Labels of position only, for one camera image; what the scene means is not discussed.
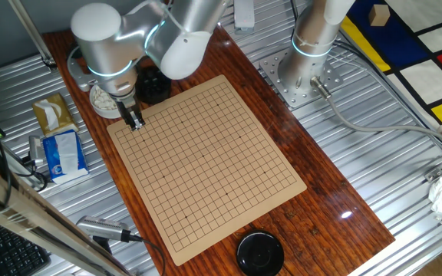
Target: paper box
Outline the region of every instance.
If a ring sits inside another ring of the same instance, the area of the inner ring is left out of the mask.
[[[35,102],[31,107],[46,137],[68,130],[78,131],[78,125],[74,122],[68,105],[59,93]]]
[[[88,174],[78,135],[69,130],[42,141],[52,181],[62,184]]]

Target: glossy wooden surface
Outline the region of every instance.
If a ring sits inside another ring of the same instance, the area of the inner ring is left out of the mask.
[[[173,81],[172,95],[224,74],[308,189],[177,267],[107,133],[107,126],[116,120],[99,117],[89,103],[88,93],[81,92],[68,73],[65,58],[74,40],[71,33],[50,33],[44,38],[141,236],[167,254],[166,275],[242,274],[236,264],[236,246],[243,233],[254,228],[269,231],[281,241],[285,263],[280,275],[347,275],[393,242],[390,232],[233,40],[217,28],[199,69],[184,80]],[[345,212],[352,214],[342,218]],[[160,256],[148,248],[160,269]]]

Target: metal pole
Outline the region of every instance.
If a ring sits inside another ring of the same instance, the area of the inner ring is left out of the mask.
[[[40,55],[42,56],[42,61],[47,66],[50,67],[55,66],[55,61],[51,55],[51,52],[47,48],[44,39],[42,39],[42,36],[40,36],[37,27],[35,27],[34,22],[31,20],[30,15],[28,15],[21,1],[8,0],[8,2],[12,6],[13,11],[15,11],[15,14],[18,16],[18,19],[20,19],[20,22],[23,25],[23,27],[25,27],[25,29],[27,30],[28,35],[30,35],[30,38],[33,40],[35,44],[35,47],[37,47],[38,51],[40,52]]]

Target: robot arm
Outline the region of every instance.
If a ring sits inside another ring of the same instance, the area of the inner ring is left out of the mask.
[[[168,78],[188,77],[199,67],[226,1],[176,0],[169,11],[157,0],[146,0],[124,16],[93,3],[74,13],[71,30],[81,53],[131,129],[144,125],[134,96],[135,61],[147,55]]]

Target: black lid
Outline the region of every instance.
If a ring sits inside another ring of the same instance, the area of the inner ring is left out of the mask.
[[[248,276],[274,276],[284,264],[284,251],[274,235],[256,230],[242,238],[236,249],[236,260]]]

